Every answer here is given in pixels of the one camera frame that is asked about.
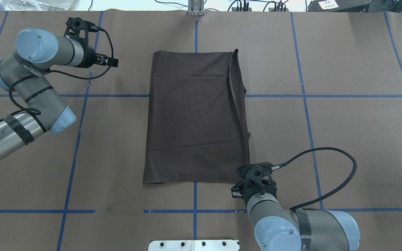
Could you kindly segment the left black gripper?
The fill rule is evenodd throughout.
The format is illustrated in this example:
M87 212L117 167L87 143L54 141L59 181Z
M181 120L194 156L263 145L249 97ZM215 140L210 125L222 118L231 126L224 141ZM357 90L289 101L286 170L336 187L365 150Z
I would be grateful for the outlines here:
M69 17L65 22L66 29L64 37L80 43L82 47L88 47L89 33L97 33L98 26L80 17ZM118 67L119 60L103 54L96 54L96 64L107 67Z

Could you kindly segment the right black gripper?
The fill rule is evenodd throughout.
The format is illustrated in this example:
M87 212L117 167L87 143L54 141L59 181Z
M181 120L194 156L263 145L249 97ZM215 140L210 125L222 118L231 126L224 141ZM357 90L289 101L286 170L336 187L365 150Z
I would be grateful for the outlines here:
M238 167L237 174L241 178L241 181L230 189L232 197L249 201L255 194L261 198L266 194L270 194L277 198L276 182L271 176L276 169L277 165L269 162Z

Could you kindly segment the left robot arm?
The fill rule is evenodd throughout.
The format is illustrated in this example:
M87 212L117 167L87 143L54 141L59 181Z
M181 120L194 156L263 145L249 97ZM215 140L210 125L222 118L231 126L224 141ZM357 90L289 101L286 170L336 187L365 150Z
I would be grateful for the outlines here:
M8 92L18 110L0 119L0 160L33 143L40 135L56 135L76 122L70 106L46 79L50 73L76 79L52 66L118 67L109 33L79 17L70 17L63 36L27 28L18 33L14 51L0 60L0 88Z

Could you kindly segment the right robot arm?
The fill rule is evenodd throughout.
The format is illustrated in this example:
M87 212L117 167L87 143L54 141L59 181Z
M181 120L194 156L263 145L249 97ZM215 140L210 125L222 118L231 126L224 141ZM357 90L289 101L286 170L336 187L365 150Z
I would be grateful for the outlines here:
M262 251L356 251L361 239L355 219L336 210L284 209L269 162L237 169L241 178L231 188L244 200L255 241Z

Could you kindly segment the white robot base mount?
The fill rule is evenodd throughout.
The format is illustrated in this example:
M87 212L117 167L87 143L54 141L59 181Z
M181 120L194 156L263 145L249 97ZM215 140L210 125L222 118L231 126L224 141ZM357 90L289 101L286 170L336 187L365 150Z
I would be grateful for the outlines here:
M149 251L239 251L239 240L155 240L150 242Z

